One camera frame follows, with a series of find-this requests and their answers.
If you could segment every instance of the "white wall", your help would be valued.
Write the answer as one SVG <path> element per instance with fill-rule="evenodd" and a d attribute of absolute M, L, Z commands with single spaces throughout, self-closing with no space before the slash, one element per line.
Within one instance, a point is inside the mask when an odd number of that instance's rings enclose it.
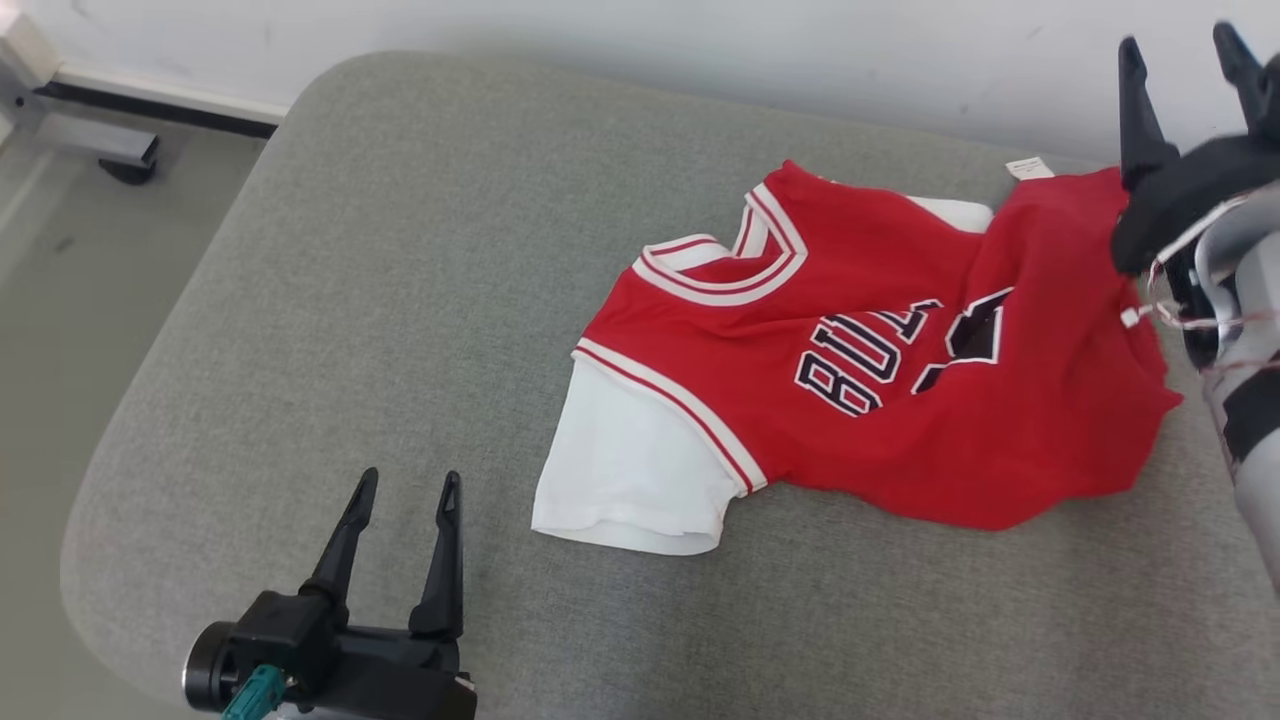
<path fill-rule="evenodd" d="M 1280 51 L 1276 0 L 17 0 L 65 59 L 289 104 L 380 49 L 516 49 L 595 72 L 1032 150 L 1114 158 L 1135 33 L 1176 142 L 1242 127 L 1210 37 Z"/>

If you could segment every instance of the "gray fabric surface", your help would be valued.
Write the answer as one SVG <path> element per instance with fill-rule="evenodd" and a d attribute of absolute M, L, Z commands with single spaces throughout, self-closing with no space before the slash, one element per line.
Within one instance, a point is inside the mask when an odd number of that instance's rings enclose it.
<path fill-rule="evenodd" d="M 568 351 L 641 245 L 731 238 L 785 158 L 998 204 L 1020 156 L 548 70 L 339 65 L 102 438 L 63 553 L 70 616 L 177 701 L 196 634 L 297 587 L 376 465 L 352 618 L 401 626 L 457 468 L 488 717 L 1276 717 L 1280 614 L 1176 343 L 1188 402 L 1138 488 L 1010 532 L 788 486 L 732 503 L 705 556 L 529 530 Z"/>

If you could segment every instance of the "white label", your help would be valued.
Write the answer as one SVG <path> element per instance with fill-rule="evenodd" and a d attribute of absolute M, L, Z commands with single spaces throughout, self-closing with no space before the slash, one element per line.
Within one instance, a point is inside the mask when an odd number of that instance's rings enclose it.
<path fill-rule="evenodd" d="M 1009 168 L 1009 174 L 1020 181 L 1053 177 L 1053 170 L 1048 169 L 1044 160 L 1041 160 L 1039 158 L 1014 160 L 1012 163 L 1005 163 L 1005 167 Z"/>

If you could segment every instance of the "red jersey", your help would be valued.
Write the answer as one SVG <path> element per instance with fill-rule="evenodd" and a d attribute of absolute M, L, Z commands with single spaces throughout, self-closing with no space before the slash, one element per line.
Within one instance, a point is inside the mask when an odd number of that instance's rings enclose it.
<path fill-rule="evenodd" d="M 573 351 L 785 480 L 984 529 L 1129 488 L 1180 401 L 1108 240 L 1115 169 L 1018 184 L 984 233 L 786 163 L 733 247 L 648 246 Z"/>

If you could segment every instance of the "caster wheel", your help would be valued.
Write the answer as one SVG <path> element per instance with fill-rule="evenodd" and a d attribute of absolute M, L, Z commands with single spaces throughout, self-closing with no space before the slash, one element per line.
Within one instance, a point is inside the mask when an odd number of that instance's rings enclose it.
<path fill-rule="evenodd" d="M 151 160 L 151 164 L 146 168 L 138 168 L 136 165 L 125 165 L 124 163 L 115 163 L 113 160 L 99 160 L 97 167 L 106 170 L 106 174 L 123 182 L 124 184 L 145 184 L 151 176 L 156 174 L 156 161 Z"/>

